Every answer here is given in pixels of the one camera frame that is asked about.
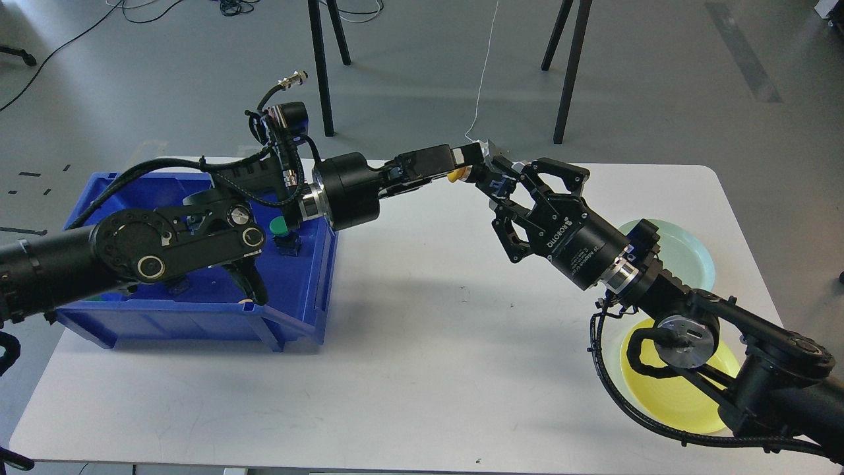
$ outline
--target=black stand leg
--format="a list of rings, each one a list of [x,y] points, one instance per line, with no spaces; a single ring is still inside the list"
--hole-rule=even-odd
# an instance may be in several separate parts
[[[331,25],[334,27],[334,35],[337,37],[337,46],[340,48],[340,57],[343,64],[349,66],[352,58],[349,56],[349,46],[346,44],[346,35],[343,33],[343,22],[340,20],[340,12],[337,9],[337,0],[326,0],[328,4],[328,16],[331,17]]]
[[[325,46],[322,44],[322,21],[319,14],[319,0],[308,0],[308,16],[311,18],[311,37],[314,43],[316,81],[319,84],[319,99],[322,104],[322,125],[325,136],[334,136],[334,119],[331,116],[331,96],[328,94],[328,72],[325,67]]]
[[[565,21],[569,18],[571,5],[575,0],[565,0],[560,5],[560,12],[557,14],[557,21],[554,23],[554,30],[551,31],[551,39],[548,41],[548,47],[545,48],[545,57],[542,58],[542,70],[548,71],[551,67],[551,60],[554,59],[554,53],[557,51],[557,44],[560,43],[560,36],[563,34],[565,28]]]
[[[583,49],[583,38],[586,36],[586,23],[589,20],[589,9],[592,7],[592,0],[581,0],[577,7],[577,19],[575,20],[575,34],[571,40],[571,52],[569,53],[569,64],[565,68],[565,82],[563,83],[563,96],[560,98],[560,110],[557,112],[557,125],[554,128],[554,143],[563,143],[565,133],[565,122],[569,117],[571,106],[571,93],[575,89],[575,77],[577,76],[577,65],[580,64],[580,54]]]

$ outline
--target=green object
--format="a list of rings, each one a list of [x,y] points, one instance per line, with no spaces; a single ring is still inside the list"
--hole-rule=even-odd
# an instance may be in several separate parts
[[[284,216],[274,217],[273,220],[269,222],[269,231],[274,236],[287,236],[290,234],[290,230],[287,228],[287,221],[284,220]]]

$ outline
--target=yellow object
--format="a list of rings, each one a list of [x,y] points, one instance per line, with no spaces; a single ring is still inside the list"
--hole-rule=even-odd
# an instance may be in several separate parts
[[[718,405],[689,381],[679,376],[655,379],[638,374],[630,367],[627,361],[630,335],[634,330],[651,326],[653,326],[653,320],[642,321],[630,329],[624,343],[621,344],[621,373],[630,392],[657,421],[675,429],[697,434],[711,434],[724,429],[726,426],[718,417]],[[641,361],[658,368],[666,365],[657,355],[657,349],[651,340],[645,340],[641,345]],[[723,343],[718,345],[715,355],[709,359],[708,363],[733,377],[739,373],[739,362]]]
[[[465,175],[465,174],[466,174],[466,167],[458,168],[457,170],[455,170],[455,171],[453,171],[453,172],[451,172],[447,175],[448,181],[454,183],[457,180],[459,180],[460,178],[463,178],[463,175]]]

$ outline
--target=blue storage bin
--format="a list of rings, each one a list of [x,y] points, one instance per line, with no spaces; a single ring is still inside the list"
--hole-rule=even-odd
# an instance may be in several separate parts
[[[116,173],[95,173],[79,198],[70,223],[102,193]],[[181,205],[189,194],[210,187],[204,173],[150,173],[106,201],[86,222],[94,224],[130,207],[152,210]],[[279,211],[254,205],[256,221],[269,236]],[[337,235],[324,219],[305,221],[301,249],[284,256],[272,241],[263,247],[257,268],[266,284],[267,305],[238,303],[245,298],[225,270],[215,266],[188,275],[190,287],[172,296],[163,284],[141,285],[131,296],[119,292],[57,309],[58,321],[104,348],[120,340],[253,340],[281,352],[286,341],[302,336],[322,344],[331,293]]]

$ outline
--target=gray floor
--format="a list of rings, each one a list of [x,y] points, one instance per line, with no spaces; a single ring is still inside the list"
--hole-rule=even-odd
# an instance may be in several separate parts
[[[168,4],[159,3],[130,14],[149,18]],[[844,358],[844,286],[836,280],[844,270],[844,41],[812,10],[814,2],[728,2],[781,103],[756,100],[704,2],[595,2],[565,143],[553,145],[571,25],[551,71],[538,64],[559,5],[500,2],[470,135],[525,160],[711,167],[786,326]],[[315,80],[279,99],[308,105],[324,156],[357,150],[388,159],[427,145],[460,145],[473,119],[494,9],[491,0],[387,0],[378,19],[345,25],[350,67],[340,63],[325,23],[334,138],[321,134]],[[6,0],[0,44],[25,46],[41,61],[107,11],[100,2]],[[303,2],[261,2],[254,14],[224,18],[216,3],[192,0],[148,25],[113,14],[59,52],[0,112],[0,227],[58,232],[92,172],[161,154],[244,155],[254,141],[242,111],[295,69],[315,73]],[[32,73],[16,58],[0,57],[0,104]],[[619,186],[660,193],[624,177]],[[587,189],[587,197],[599,193]],[[0,243],[17,236],[0,232]],[[61,333],[35,317],[8,330],[22,340],[24,356],[0,379],[4,445]],[[836,374],[844,376],[844,365]],[[36,473],[80,468],[43,463]],[[92,464],[86,472],[129,474],[131,467]]]

